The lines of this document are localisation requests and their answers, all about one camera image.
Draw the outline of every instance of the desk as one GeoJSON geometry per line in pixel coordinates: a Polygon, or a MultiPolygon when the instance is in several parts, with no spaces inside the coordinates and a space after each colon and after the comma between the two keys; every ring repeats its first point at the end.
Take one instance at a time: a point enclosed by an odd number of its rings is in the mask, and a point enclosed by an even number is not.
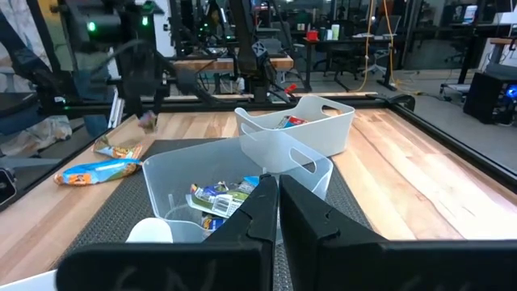
{"type": "Polygon", "coordinates": [[[494,45],[494,51],[492,52],[492,56],[490,57],[491,64],[498,64],[501,61],[502,52],[504,52],[504,47],[507,45],[511,45],[515,43],[512,39],[507,38],[491,38],[490,44],[494,45]]]}
{"type": "MultiPolygon", "coordinates": [[[[311,73],[311,66],[313,62],[313,47],[316,44],[324,44],[324,45],[335,45],[335,44],[366,44],[366,38],[364,37],[354,37],[349,38],[345,40],[316,40],[311,41],[308,40],[307,37],[304,37],[306,49],[307,49],[307,55],[306,55],[306,67],[305,67],[305,87],[312,91],[312,87],[310,86],[310,73],[311,73]]],[[[402,41],[401,37],[394,37],[393,43],[400,43],[402,41]]],[[[368,44],[390,44],[391,39],[390,38],[383,38],[383,39],[376,39],[374,37],[370,37],[368,44]]],[[[386,88],[390,89],[391,91],[396,91],[397,89],[389,84],[389,80],[391,78],[391,62],[388,61],[388,67],[386,68],[386,74],[384,76],[384,79],[382,81],[378,81],[379,84],[382,86],[385,86],[386,88]]]]}
{"type": "MultiPolygon", "coordinates": [[[[286,57],[274,57],[271,59],[271,63],[275,69],[279,72],[287,72],[294,66],[294,61],[290,56],[286,57]]],[[[214,79],[216,83],[216,94],[221,93],[221,83],[219,79],[219,73],[232,73],[233,72],[233,60],[231,58],[217,59],[214,60],[185,60],[175,61],[174,66],[178,68],[188,68],[190,70],[203,70],[215,73],[214,79]]],[[[281,75],[277,74],[277,83],[281,79],[281,75]]]]}
{"type": "Polygon", "coordinates": [[[476,46],[476,40],[478,37],[497,37],[497,36],[507,36],[510,33],[511,25],[510,24],[462,24],[455,23],[451,24],[452,28],[470,28],[471,31],[466,33],[471,34],[469,43],[467,45],[467,49],[464,55],[463,64],[461,65],[460,77],[458,78],[458,84],[465,83],[465,78],[467,76],[467,71],[469,71],[470,64],[472,63],[472,59],[474,57],[474,50],[476,46]]]}
{"type": "MultiPolygon", "coordinates": [[[[235,135],[232,112],[162,113],[154,136],[129,118],[108,134],[144,150],[156,138],[235,135]]],[[[100,159],[88,148],[59,172],[100,159]]],[[[517,196],[388,109],[356,111],[348,148],[333,160],[386,238],[517,238],[517,196]]],[[[49,270],[119,184],[72,188],[50,177],[0,213],[0,285],[49,270]]]]}

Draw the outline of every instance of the computer tower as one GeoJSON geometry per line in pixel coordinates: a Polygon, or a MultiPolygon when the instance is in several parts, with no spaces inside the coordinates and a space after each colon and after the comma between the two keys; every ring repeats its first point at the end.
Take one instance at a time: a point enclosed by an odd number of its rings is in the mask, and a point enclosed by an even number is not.
{"type": "Polygon", "coordinates": [[[463,112],[484,124],[511,124],[517,101],[517,80],[475,73],[463,112]]]}

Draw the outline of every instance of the white bottle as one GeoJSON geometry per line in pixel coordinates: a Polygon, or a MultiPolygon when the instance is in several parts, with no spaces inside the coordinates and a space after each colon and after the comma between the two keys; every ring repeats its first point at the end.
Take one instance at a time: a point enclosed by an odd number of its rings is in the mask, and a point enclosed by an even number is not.
{"type": "Polygon", "coordinates": [[[332,40],[339,39],[339,24],[332,24],[332,40]]]}

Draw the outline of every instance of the blue wrapper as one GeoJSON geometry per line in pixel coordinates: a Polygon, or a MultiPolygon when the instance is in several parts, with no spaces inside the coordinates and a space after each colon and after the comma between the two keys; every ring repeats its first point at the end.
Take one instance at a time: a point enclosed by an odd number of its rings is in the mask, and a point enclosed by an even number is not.
{"type": "Polygon", "coordinates": [[[93,185],[131,175],[140,168],[140,165],[140,160],[133,158],[82,164],[55,175],[54,181],[60,185],[93,185]]]}

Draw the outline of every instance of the green light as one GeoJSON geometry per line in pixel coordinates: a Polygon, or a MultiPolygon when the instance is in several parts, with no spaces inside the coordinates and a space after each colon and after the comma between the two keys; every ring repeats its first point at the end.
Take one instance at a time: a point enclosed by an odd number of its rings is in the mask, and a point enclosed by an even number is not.
{"type": "Polygon", "coordinates": [[[95,30],[97,30],[97,26],[95,25],[95,23],[89,22],[88,23],[88,31],[94,32],[95,30]]]}

